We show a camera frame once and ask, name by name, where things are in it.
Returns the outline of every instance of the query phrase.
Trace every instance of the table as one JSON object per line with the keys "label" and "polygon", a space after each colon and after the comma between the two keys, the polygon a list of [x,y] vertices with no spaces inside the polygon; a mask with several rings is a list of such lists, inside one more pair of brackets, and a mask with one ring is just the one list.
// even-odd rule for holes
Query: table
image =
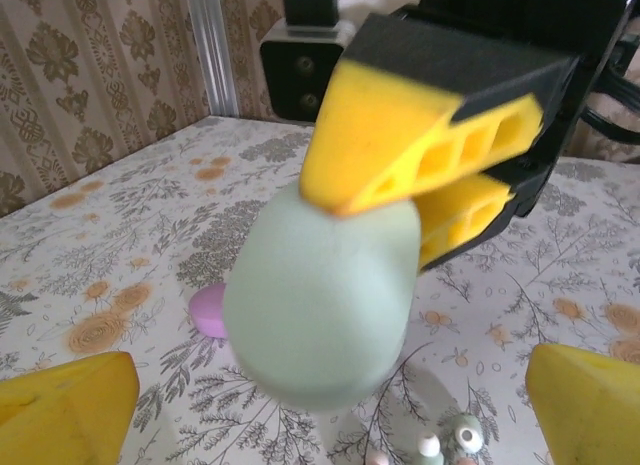
{"label": "table", "polygon": [[0,378],[130,352],[127,465],[362,463],[365,448],[400,463],[456,410],[482,421],[480,464],[550,464],[523,387],[532,347],[640,364],[640,167],[561,159],[531,216],[420,277],[379,392],[311,416],[263,395],[186,311],[225,279],[310,133],[209,117],[0,220]]}

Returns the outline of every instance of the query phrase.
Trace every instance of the light green foam object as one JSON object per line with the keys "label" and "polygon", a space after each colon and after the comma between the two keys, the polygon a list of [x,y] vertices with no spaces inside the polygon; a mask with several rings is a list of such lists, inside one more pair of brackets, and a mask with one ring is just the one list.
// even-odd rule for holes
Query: light green foam object
{"label": "light green foam object", "polygon": [[343,219],[295,181],[264,207],[227,280],[223,319],[238,364],[266,393],[312,411],[355,405],[403,344],[420,219],[403,201]]}

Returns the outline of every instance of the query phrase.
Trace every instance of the floral patterned tablecloth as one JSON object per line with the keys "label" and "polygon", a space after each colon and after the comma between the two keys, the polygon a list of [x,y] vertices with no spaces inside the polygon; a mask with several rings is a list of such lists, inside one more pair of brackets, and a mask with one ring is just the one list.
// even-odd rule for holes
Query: floral patterned tablecloth
{"label": "floral patterned tablecloth", "polygon": [[186,311],[225,279],[310,132],[210,117],[1,219],[0,379],[129,351],[126,465],[361,464],[373,448],[400,463],[456,410],[485,429],[478,463],[550,464],[523,388],[532,347],[640,364],[640,168],[562,159],[530,217],[420,277],[379,392],[312,416],[263,395]]}

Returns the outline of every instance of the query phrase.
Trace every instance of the pink object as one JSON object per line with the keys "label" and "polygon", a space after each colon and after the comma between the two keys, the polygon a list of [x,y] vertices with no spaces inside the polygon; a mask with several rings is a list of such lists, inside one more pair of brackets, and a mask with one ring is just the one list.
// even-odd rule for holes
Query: pink object
{"label": "pink object", "polygon": [[189,314],[195,327],[207,337],[227,338],[222,323],[224,283],[214,283],[198,290],[189,300]]}

